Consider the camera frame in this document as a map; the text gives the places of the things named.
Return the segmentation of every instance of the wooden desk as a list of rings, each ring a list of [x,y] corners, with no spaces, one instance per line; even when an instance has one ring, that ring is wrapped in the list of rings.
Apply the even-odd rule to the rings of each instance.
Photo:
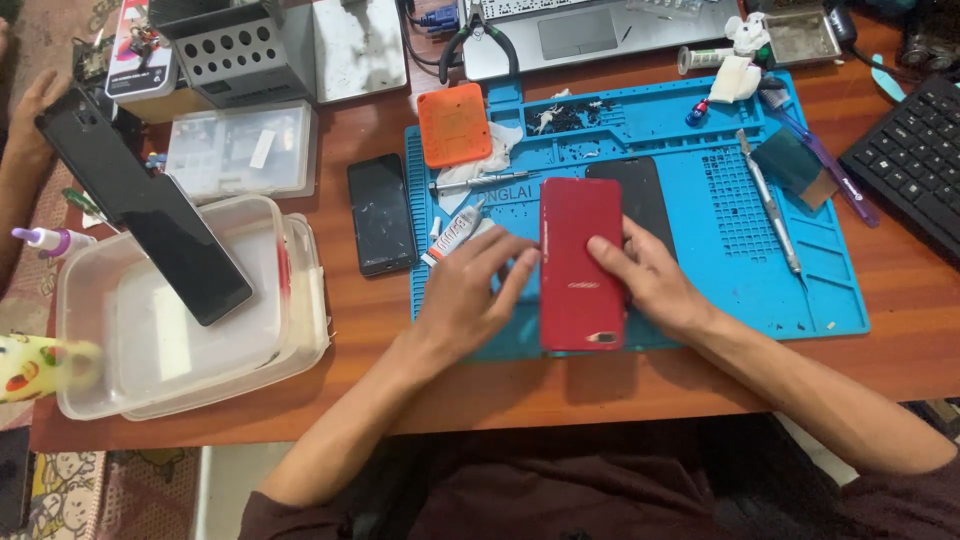
[[[896,30],[856,18],[858,45],[893,58]],[[439,56],[441,44],[425,56]],[[574,94],[674,81],[676,51],[598,61],[523,77],[527,100],[569,87]],[[406,273],[365,280],[357,271],[347,165],[403,153],[403,129],[417,123],[416,97],[439,87],[410,64],[412,91],[320,110],[319,194],[280,201],[308,216],[326,271],[333,345],[309,372],[187,413],[134,423],[64,418],[55,400],[36,404],[36,451],[199,446],[297,439],[410,324]],[[794,80],[811,129],[834,155],[846,150],[891,105],[857,61],[797,70]],[[853,266],[873,322],[869,335],[792,341],[788,346],[895,400],[960,395],[960,274],[883,216],[860,223],[836,198]],[[423,432],[552,426],[705,416],[768,405],[690,350],[457,365],[430,384],[392,431]]]

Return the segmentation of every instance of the dark shirt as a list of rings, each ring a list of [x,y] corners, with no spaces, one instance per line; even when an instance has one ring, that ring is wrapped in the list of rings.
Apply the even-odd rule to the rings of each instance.
[[[509,431],[464,434],[431,461],[409,538],[742,537],[714,522],[696,445],[683,433],[610,438],[599,430],[571,446]],[[609,450],[585,454],[578,446]],[[923,475],[863,475],[842,489],[839,512],[862,537],[960,538],[960,461]],[[241,540],[307,538],[350,538],[347,513],[336,504],[296,508],[251,494]]]

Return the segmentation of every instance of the blue silicone repair mat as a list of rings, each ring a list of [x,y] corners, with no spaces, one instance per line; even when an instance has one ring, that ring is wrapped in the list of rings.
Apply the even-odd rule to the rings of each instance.
[[[789,74],[776,75],[787,83],[790,92],[786,110],[805,124]],[[544,179],[583,178],[591,163],[650,156],[660,175],[678,261],[693,284],[715,305],[775,339],[869,331],[867,310],[832,202],[811,212],[793,195],[784,196],[771,185],[803,265],[809,294],[804,294],[786,266],[735,136],[736,130],[743,128],[756,147],[780,128],[776,120],[764,114],[759,98],[732,105],[711,104],[698,127],[684,123],[693,106],[707,97],[712,84],[713,78],[707,77],[533,103],[522,103],[516,84],[491,87],[488,117],[507,127],[525,127],[534,114],[554,105],[578,108],[597,101],[603,104],[599,113],[581,114],[583,128],[559,133],[547,128],[540,135],[527,128],[523,140],[511,152],[508,171],[539,174],[487,191],[474,189],[466,204],[489,195],[485,215],[511,233],[538,238],[540,183]],[[427,234],[434,216],[441,216],[444,227],[450,216],[427,192],[426,184],[436,180],[440,171],[423,163],[420,128],[407,128],[405,135],[410,207],[422,254],[428,247]],[[591,152],[598,155],[585,157]],[[767,180],[776,182],[772,177]],[[428,275],[428,266],[422,261],[410,272],[414,317]],[[514,319],[473,359],[538,356],[539,295],[540,275],[535,274],[516,306]],[[677,346],[632,307],[625,344],[626,349],[638,351]]]

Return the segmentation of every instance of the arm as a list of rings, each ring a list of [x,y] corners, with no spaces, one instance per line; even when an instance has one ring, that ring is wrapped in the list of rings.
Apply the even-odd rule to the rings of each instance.
[[[623,251],[600,237],[588,248],[636,306],[858,471],[920,474],[956,456],[956,445],[899,405],[711,305],[663,244],[626,217],[624,237]]]
[[[70,80],[56,80],[48,69],[27,89],[10,124],[10,136],[0,162],[0,291],[7,289],[23,240],[10,236],[14,227],[28,227],[34,200],[46,179],[53,149],[34,126],[34,117],[53,104]]]
[[[297,441],[258,491],[290,506],[330,501],[360,471],[403,405],[510,320],[539,256],[533,241],[494,227],[437,264],[414,325]],[[492,295],[492,276],[511,258],[517,258],[513,269]]]

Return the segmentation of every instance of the cracked phone screen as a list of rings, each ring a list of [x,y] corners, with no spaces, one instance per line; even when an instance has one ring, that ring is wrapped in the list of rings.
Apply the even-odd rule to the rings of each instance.
[[[391,154],[350,166],[347,172],[353,227],[361,268],[387,270],[415,259],[410,210],[400,156]]]

